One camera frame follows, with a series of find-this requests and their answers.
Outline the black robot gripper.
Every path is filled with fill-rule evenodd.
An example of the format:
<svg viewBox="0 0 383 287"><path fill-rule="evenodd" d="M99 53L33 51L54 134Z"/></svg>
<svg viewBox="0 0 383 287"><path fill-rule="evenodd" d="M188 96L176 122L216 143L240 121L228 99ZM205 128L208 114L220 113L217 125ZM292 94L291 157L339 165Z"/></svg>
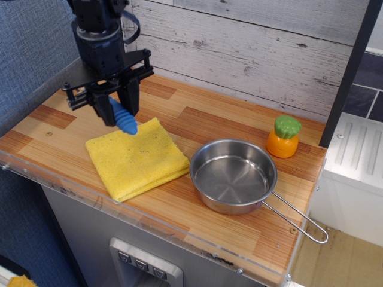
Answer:
<svg viewBox="0 0 383 287"><path fill-rule="evenodd" d="M101 33L88 32L78 25L72 27L81 57L81 64L64 82L69 107L76 110L93 106L106 126L115 126L109 94L117 93L122 106L135 116L139 111L139 84L153 75L151 51L126 52L122 31L113 25Z"/></svg>

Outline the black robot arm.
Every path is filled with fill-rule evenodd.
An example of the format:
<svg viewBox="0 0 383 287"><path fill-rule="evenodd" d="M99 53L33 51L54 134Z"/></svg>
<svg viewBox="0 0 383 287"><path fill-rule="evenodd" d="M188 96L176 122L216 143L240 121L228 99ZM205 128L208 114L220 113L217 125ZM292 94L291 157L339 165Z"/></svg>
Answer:
<svg viewBox="0 0 383 287"><path fill-rule="evenodd" d="M63 83L72 110L93 107L106 126L130 135L138 132L139 84L153 74L150 50L127 52L140 34L128 1L69 1L81 65Z"/></svg>

